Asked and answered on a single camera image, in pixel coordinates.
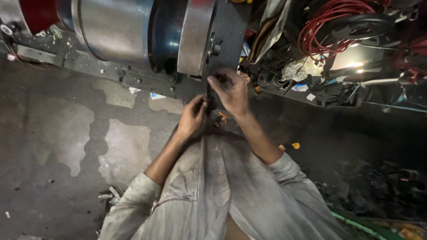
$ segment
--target stained floor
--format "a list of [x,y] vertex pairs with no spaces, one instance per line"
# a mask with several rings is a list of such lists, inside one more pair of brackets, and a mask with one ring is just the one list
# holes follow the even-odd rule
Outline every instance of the stained floor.
[[[182,101],[4,58],[0,71],[2,237],[96,239],[105,207],[98,194],[126,188],[147,167],[179,122]],[[275,143],[300,143],[288,152],[314,181],[334,181],[358,159],[426,169],[425,114],[325,110],[267,94],[250,94],[250,103]]]

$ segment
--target coiled red cable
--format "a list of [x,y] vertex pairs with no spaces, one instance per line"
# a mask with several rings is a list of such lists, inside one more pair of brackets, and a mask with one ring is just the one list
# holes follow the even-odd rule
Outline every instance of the coiled red cable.
[[[381,0],[380,4],[387,7],[390,2],[391,0]],[[337,53],[344,52],[355,40],[339,39],[336,43],[324,46],[322,42],[318,42],[316,39],[316,33],[319,29],[326,22],[336,18],[375,12],[376,11],[363,0],[331,0],[319,8],[314,14],[313,19],[301,30],[298,36],[298,49],[301,53],[310,56],[315,61],[316,59],[314,59],[313,56],[317,54],[324,55],[329,53],[328,57],[325,56],[323,58],[326,60]]]

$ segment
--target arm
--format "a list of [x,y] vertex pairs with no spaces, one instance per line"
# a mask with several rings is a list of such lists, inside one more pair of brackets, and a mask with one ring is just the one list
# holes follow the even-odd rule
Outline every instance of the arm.
[[280,184],[305,178],[298,164],[271,141],[249,110],[246,80],[232,69],[220,69],[217,73],[227,78],[227,88],[214,76],[209,76],[208,81],[226,110],[236,119],[254,154],[268,166]]
[[162,186],[175,164],[182,147],[203,123],[207,103],[203,95],[196,96],[187,106],[178,129],[160,154],[138,175],[120,201],[111,208],[104,220],[100,239],[127,240],[150,215],[153,202],[160,197]]
[[202,125],[207,105],[203,101],[203,95],[198,95],[184,107],[184,113],[175,135],[145,170],[145,175],[158,185],[163,186],[182,147]]
[[226,110],[233,115],[241,127],[252,151],[265,165],[275,163],[281,158],[283,152],[274,145],[249,110],[248,89],[245,79],[232,69],[220,69],[217,73],[227,78],[227,89],[214,76],[209,76],[208,81],[218,93]]

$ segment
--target shirt pocket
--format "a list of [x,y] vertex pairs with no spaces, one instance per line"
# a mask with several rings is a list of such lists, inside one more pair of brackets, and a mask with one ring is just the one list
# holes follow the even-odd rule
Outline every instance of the shirt pocket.
[[167,186],[164,186],[157,205],[170,200],[196,202],[198,187],[198,167],[181,172]]

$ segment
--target hand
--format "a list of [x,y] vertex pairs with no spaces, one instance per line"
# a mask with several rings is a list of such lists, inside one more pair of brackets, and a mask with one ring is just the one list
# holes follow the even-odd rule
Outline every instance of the hand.
[[203,94],[197,95],[184,107],[175,135],[184,140],[191,137],[203,124],[208,103],[203,101]]
[[223,87],[215,76],[209,76],[208,81],[218,94],[225,109],[235,118],[249,113],[247,80],[229,68],[219,69],[216,73],[227,78],[228,88]]

